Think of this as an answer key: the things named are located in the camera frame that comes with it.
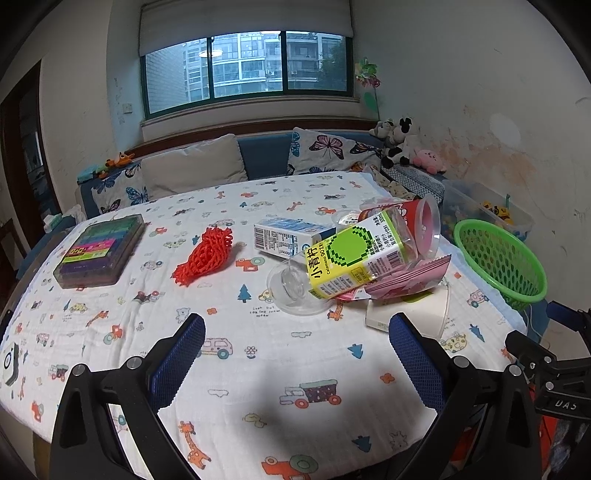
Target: white wall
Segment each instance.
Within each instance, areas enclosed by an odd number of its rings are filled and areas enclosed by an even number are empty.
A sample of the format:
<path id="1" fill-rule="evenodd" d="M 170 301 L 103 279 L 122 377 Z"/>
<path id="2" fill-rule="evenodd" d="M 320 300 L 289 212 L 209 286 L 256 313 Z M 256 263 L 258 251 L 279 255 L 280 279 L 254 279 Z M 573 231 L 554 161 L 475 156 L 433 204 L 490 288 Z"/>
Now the white wall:
<path id="1" fill-rule="evenodd" d="M 118 151 L 143 141 L 140 127 L 144 119 L 141 68 L 138 56 L 139 13 L 143 0 L 112 0 L 106 51 L 109 110 Z M 131 103 L 133 113 L 123 113 Z"/>
<path id="2" fill-rule="evenodd" d="M 41 133 L 62 210 L 75 204 L 77 174 L 117 153 L 107 102 L 106 41 L 112 0 L 63 0 L 27 38 L 0 80 L 0 101 L 41 61 Z M 0 169 L 4 219 L 14 218 Z"/>
<path id="3" fill-rule="evenodd" d="M 526 0 L 352 8 L 356 59 L 378 65 L 382 117 L 416 117 L 448 176 L 509 193 L 535 219 L 527 243 L 548 298 L 589 308 L 591 85 L 555 29 Z"/>

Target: printed tablecloth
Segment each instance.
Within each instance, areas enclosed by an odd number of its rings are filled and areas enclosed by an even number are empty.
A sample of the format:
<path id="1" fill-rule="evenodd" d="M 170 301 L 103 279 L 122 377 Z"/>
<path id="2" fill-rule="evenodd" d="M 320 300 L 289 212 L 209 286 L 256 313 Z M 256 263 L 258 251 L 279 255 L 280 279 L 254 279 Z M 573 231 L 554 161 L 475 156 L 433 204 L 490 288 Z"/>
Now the printed tablecloth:
<path id="1" fill-rule="evenodd" d="M 71 368 L 118 368 L 171 336 L 190 312 L 207 339 L 170 407 L 159 416 L 201 478 L 304 475 L 322 480 L 382 461 L 423 437 L 425 408 L 388 335 L 364 325 L 366 303 L 295 317 L 273 304 L 266 279 L 279 259 L 254 249 L 252 226 L 273 216 L 331 223 L 337 209 L 382 194 L 369 176 L 329 172 L 249 181 L 180 194 L 91 219 L 50 255 L 21 299 L 2 351 L 20 346 L 19 377 L 0 402 L 51 440 Z M 150 224 L 114 286 L 62 290 L 53 270 L 91 223 L 141 213 Z M 231 263 L 189 287 L 170 278 L 209 225 L 230 227 Z M 508 332 L 524 325 L 499 293 L 452 253 L 449 319 L 442 345 L 477 367 L 502 370 Z M 112 406 L 136 473 L 147 472 Z"/>

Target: orange plush toy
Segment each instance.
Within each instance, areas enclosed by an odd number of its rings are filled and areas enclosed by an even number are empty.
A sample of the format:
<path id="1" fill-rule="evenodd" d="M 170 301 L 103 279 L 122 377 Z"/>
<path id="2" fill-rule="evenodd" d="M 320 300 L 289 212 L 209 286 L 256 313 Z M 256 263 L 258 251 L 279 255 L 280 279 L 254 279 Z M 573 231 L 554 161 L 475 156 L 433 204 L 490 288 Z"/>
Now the orange plush toy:
<path id="1" fill-rule="evenodd" d="M 126 165 L 129 165 L 131 163 L 134 157 L 135 153 L 132 153 L 131 155 L 125 155 L 124 153 L 119 152 L 119 158 L 117 158 L 116 160 L 107 160 L 105 165 L 109 168 L 125 167 Z"/>
<path id="2" fill-rule="evenodd" d="M 132 153 L 131 155 L 125 155 L 124 153 L 119 152 L 119 158 L 116 158 L 115 160 L 107 160 L 105 163 L 105 167 L 107 167 L 109 170 L 112 168 L 125 167 L 126 165 L 129 165 L 131 163 L 134 157 L 135 153 Z M 109 176 L 109 171 L 103 171 L 99 174 L 100 179 L 107 178 L 107 176 Z"/>

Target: butterfly pillow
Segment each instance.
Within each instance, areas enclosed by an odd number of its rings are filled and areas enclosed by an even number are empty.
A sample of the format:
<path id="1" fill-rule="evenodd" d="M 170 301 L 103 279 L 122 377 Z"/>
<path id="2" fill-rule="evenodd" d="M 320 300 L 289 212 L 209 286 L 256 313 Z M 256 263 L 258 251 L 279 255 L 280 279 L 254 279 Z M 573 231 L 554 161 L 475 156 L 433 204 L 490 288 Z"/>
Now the butterfly pillow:
<path id="1" fill-rule="evenodd" d="M 366 165 L 379 166 L 379 150 L 348 138 L 295 127 L 291 134 L 287 174 L 362 171 Z"/>
<path id="2" fill-rule="evenodd" d="M 101 214 L 149 201 L 140 163 L 98 181 L 92 197 Z"/>

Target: doorway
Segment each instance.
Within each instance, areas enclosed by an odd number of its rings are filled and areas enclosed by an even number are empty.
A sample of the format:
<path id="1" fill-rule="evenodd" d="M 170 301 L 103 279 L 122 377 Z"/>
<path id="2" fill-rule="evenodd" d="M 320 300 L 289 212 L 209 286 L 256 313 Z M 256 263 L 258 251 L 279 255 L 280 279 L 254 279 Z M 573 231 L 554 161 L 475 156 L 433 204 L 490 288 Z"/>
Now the doorway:
<path id="1" fill-rule="evenodd" d="M 47 168 L 39 117 L 37 63 L 0 105 L 0 148 L 12 204 L 29 247 L 41 239 L 43 219 L 61 213 Z"/>

